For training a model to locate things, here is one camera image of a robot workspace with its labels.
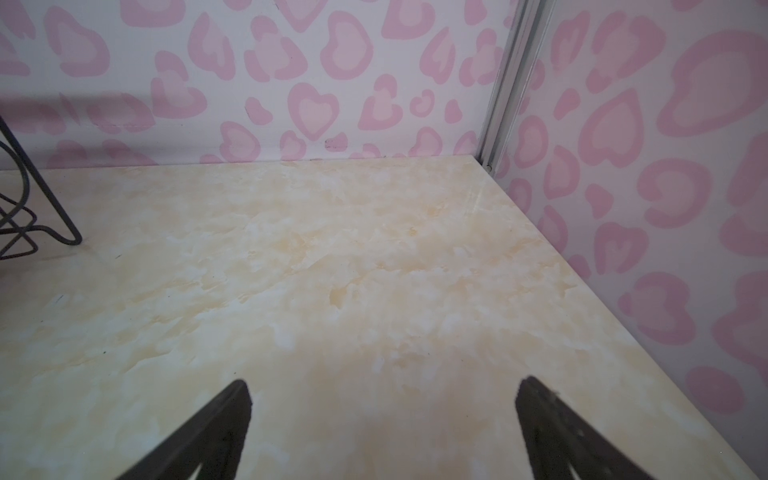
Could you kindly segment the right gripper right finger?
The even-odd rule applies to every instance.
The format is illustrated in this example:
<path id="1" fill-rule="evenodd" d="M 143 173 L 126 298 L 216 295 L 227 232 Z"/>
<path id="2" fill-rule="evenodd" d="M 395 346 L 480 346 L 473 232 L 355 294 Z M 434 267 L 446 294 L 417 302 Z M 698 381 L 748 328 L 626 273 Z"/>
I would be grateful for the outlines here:
<path id="1" fill-rule="evenodd" d="M 534 479 L 652 479 L 536 377 L 515 407 Z"/>

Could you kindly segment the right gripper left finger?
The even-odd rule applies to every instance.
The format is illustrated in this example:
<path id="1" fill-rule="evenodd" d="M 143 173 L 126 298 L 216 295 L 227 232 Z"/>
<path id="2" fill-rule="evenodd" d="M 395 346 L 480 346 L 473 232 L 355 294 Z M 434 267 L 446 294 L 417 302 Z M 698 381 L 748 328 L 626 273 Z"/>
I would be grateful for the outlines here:
<path id="1" fill-rule="evenodd" d="M 233 479 L 251 420 L 246 382 L 230 383 L 122 479 Z"/>

